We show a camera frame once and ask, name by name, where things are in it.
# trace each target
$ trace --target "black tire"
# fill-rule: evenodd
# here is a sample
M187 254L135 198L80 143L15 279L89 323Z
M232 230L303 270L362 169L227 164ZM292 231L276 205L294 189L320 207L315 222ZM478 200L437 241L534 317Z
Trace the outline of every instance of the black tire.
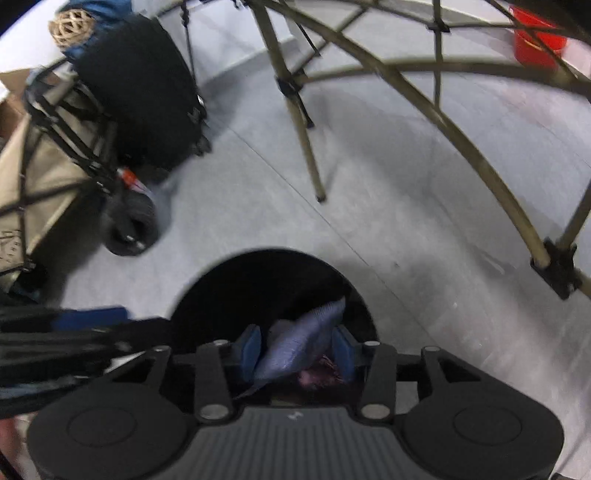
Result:
M126 215L137 232L132 241L126 240L116 227L116 218ZM142 193L125 190L119 198L107 201L100 219L100 234L105 247L120 257L136 257L154 245L160 237L156 208Z

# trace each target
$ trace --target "black bag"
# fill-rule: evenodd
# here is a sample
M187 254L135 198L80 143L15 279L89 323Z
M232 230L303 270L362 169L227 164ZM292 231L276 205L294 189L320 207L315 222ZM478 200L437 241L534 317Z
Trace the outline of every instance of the black bag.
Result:
M120 153L171 169L207 151L197 86L157 19L128 17L89 45L75 67L117 120Z

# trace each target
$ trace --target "metal frame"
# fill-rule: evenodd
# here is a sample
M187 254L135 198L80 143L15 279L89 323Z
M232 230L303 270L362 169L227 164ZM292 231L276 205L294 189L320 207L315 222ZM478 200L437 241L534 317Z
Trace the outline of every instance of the metal frame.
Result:
M18 178L18 198L16 201L7 205L0 206L0 217L16 213L18 216L18 227L20 233L20 255L22 263L7 270L0 271L0 275L10 275L21 271L31 271L35 268L35 263L31 260L28 252L28 232L26 226L27 207L42 202L54 196L69 192L87 193L93 189L101 187L107 191L112 189L112 183L116 178L116 166L111 165L112 148L116 135L116 124L108 119L97 106L95 113L81 111L72 107L66 101L69 94L77 92L78 95L86 97L92 105L95 102L91 100L86 92L82 91L80 85L74 82L56 104L50 103L43 95L43 86L47 76L54 72L66 62L66 59L60 59L48 67L37 72L25 88L23 103L30 115L30 123L25 132L25 142L22 149L20 162L20 171ZM72 115L78 117L78 120L84 121L91 119L84 116L84 113L91 115L92 121L96 122L98 128L96 134L90 142L90 146L69 127L64 118L60 115L59 109L63 108ZM38 145L44 137L49 137L56 145L69 156L88 175L88 178L76 181L74 183L60 185L48 188L36 193L28 193L27 172L30 162L36 154ZM103 139L100 151L96 153L96 146Z
M538 33L555 33L558 35L575 38L591 44L591 37L581 28L572 22L566 22L561 16L563 12L554 12L546 10L548 5L544 4L541 14L546 18L551 18L549 12L561 19L566 28L538 28L528 27L521 24L515 17L500 5L496 0L485 0L496 10L503 13L508 23L487 24L486 22L463 22L446 24L442 18L443 10L440 0L433 0L432 18L421 18L420 16L405 12L389 5L379 3L379 0L335 0L347 4L354 4L359 7L358 10L350 14L336 28L316 20L305 14L297 8L291 7L284 0L250 0L249 7L258 24L262 38L268 50L271 64L277 76L277 82L280 90L285 96L287 108L295 126L301 148L306 160L306 166L310 173L310 178L316 193L318 201L323 202L326 199L324 189L314 153L307 133L307 127L313 126L304 105L301 101L299 92L304 85L313 82L319 82L329 79L338 79L349 76L359 75L378 75L386 83L392 86L398 93L403 95L411 102L445 137L456 147L459 153L476 171L478 176L486 184L488 189L496 197L497 201L509 216L511 222L515 225L521 238L525 242L532 256L532 266L540 276L562 297L567 298L570 293L580 290L591 298L591 278L573 265L573 255L576 251L574 241L576 240L585 220L591 210L591 182L575 210L564 233L557 241L556 245L546 240L543 242L539 234L532 226L527 214L499 177L499 174L490 165L486 158L476 148L474 143L462 132L462 130L440 109L441 99L441 73L458 72L473 73L492 76L502 76L511 79L526 80L539 83L541 85L551 86L560 90L582 95L591 99L591 81L569 67L562 59L548 48L538 37ZM532 11L537 11L534 4L527 0L517 0L515 4L526 4ZM306 28L315 32L323 38L323 42L313 46L313 51L305 55L297 63L296 67L289 69L282 55L277 36L271 24L268 11L274 11L283 17L294 21L300 29ZM344 30L351 26L355 21L362 18L365 13L371 10L390 13L392 15L412 20L425 25L434 34L434 52L435 59L432 57L421 59L396 59L382 61L374 56L370 51L355 43L344 35ZM524 30L527 32L533 43L549 54L556 62L556 70L522 67L513 63L500 63L498 61L486 61L482 59L470 58L450 58L443 57L443 37L454 28L510 28L513 30ZM306 75L305 67L320 53L326 46L333 44L348 55L356 59L359 67L347 67L342 69L328 70L326 72L317 72ZM402 72L433 72L435 79L434 101L424 96L416 89Z

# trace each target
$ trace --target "metal screw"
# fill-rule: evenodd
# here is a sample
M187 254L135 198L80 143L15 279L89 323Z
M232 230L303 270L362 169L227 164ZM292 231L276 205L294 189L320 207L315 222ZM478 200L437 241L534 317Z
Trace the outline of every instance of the metal screw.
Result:
M228 416L230 411L224 405L220 405L218 403L212 403L210 405L205 405L200 411L199 415L201 418L206 420L221 420Z
M361 415L369 420L383 420L390 415L390 409L381 403L368 403L361 408Z

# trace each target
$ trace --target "fabric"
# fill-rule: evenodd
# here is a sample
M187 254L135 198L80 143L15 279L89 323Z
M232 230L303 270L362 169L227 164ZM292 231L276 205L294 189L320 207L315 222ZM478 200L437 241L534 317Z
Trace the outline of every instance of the fabric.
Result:
M69 86L69 81L65 80L49 90L45 96L50 103L55 104ZM74 106L83 107L81 100L73 93L68 97L68 101ZM62 108L58 109L58 112L82 141L90 144L96 125L88 122L82 124ZM27 132L30 123L31 118L27 115L0 155L0 206L14 203L19 198L22 152L25 142L28 141ZM36 127L31 130L30 135L40 134ZM48 136L43 135L27 169L25 191L28 194L42 192L53 187L78 183L85 178L87 178L86 173L75 165ZM75 192L68 192L27 207L25 227L28 254L33 252L75 197ZM5 291L8 291L18 274L1 275L1 272L22 265L20 245L21 231L17 212L0 217L0 288Z
M90 46L74 66L117 121L116 147L121 154L171 170L201 139L196 86L183 56L157 20L127 18Z
M70 0L58 11L82 9L95 20L94 34L82 45L64 50L70 59L79 58L88 45L92 44L105 31L118 25L125 17L132 14L131 0Z
M332 330L342 321L345 306L342 298L302 315L292 324L282 321L272 333L277 335L276 339L255 368L253 386L240 397L312 367L329 350ZM304 379L307 383L310 380L310 377Z
M129 323L127 309L123 307L112 307L109 309L92 310L65 310L51 323L55 332L69 330L85 330L98 327L111 327Z

